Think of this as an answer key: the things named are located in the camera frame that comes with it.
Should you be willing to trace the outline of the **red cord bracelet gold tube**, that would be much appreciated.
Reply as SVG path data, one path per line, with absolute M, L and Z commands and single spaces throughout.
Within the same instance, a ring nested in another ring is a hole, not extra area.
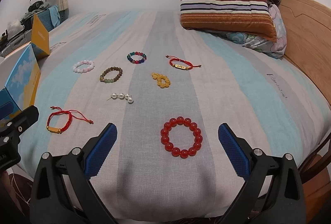
M 83 121 L 93 124 L 94 121 L 76 109 L 62 109 L 59 106 L 50 106 L 51 113 L 46 121 L 46 129 L 53 134 L 66 132 L 74 121 Z

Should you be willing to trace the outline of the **white pearl earrings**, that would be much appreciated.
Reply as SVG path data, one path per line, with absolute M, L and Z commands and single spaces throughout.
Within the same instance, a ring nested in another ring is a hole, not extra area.
M 112 93 L 110 95 L 110 98 L 108 98 L 107 100 L 125 100 L 128 104 L 133 104 L 134 103 L 134 100 L 133 100 L 133 97 L 132 95 L 126 93 L 120 93 L 120 94 L 117 94 L 117 93 Z

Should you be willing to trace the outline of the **red cord bracelet gold bar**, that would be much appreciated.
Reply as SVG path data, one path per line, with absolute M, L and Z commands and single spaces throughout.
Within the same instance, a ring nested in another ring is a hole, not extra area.
M 184 59 L 181 59 L 181 58 L 178 58 L 178 57 L 175 57 L 175 56 L 166 55 L 165 57 L 169 60 L 169 65 L 171 67 L 176 68 L 176 69 L 189 71 L 189 70 L 192 70 L 194 68 L 201 67 L 201 64 L 194 65 L 194 64 L 192 64 L 191 62 L 189 62 L 187 60 L 184 60 Z

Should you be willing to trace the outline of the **blue yellow cardboard box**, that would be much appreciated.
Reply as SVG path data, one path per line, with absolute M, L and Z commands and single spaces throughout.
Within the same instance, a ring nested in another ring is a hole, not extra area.
M 34 104 L 41 75 L 38 60 L 49 54 L 49 32 L 35 14 L 31 41 L 8 54 L 1 62 L 1 126 Z

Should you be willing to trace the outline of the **grey suitcase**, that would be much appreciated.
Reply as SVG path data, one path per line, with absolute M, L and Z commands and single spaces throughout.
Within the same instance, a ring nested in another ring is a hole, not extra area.
M 20 23 L 9 23 L 1 40 L 1 57 L 5 58 L 11 52 L 31 41 L 32 26 L 27 28 Z

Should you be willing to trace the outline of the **clutter pile on suitcases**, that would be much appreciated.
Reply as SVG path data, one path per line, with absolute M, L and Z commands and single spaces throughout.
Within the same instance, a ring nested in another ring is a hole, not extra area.
M 32 21 L 33 21 L 33 16 L 36 13 L 43 12 L 50 8 L 49 2 L 44 2 L 42 0 L 36 1 L 33 4 L 31 4 L 28 7 L 28 12 L 24 14 L 24 16 L 18 20 L 13 20 L 12 22 L 9 22 L 7 25 L 7 30 L 11 31 L 22 31 L 24 30 L 29 30 L 32 28 Z

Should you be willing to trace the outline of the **teal suitcase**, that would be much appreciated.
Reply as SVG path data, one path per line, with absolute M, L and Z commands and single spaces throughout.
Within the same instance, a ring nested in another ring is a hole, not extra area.
M 38 12 L 37 16 L 48 32 L 58 27 L 61 23 L 58 5 L 52 5 L 48 9 Z

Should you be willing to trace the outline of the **striped bed sheet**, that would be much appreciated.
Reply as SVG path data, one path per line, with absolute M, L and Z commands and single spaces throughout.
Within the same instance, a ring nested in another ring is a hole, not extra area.
M 227 123 L 254 148 L 300 164 L 330 129 L 330 106 L 286 60 L 209 33 L 187 31 L 173 12 L 80 14 L 50 32 L 35 98 L 39 119 L 21 137 L 20 166 L 67 154 L 108 123 L 117 140 L 91 183 L 119 219 L 172 221 L 223 213 L 243 179 L 218 140 Z M 166 55 L 201 67 L 180 70 Z M 134 103 L 107 100 L 128 93 Z M 62 134 L 50 106 L 76 109 Z

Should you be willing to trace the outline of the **wooden headboard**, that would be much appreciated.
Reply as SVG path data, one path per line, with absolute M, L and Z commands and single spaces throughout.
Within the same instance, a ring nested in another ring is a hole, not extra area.
M 330 8 L 314 0 L 281 0 L 287 31 L 285 58 L 330 102 Z

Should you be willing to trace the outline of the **striped red brown pillow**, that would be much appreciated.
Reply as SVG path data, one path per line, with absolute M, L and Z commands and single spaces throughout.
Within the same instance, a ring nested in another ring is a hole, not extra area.
M 277 37 L 267 0 L 181 0 L 180 17 L 186 29 Z

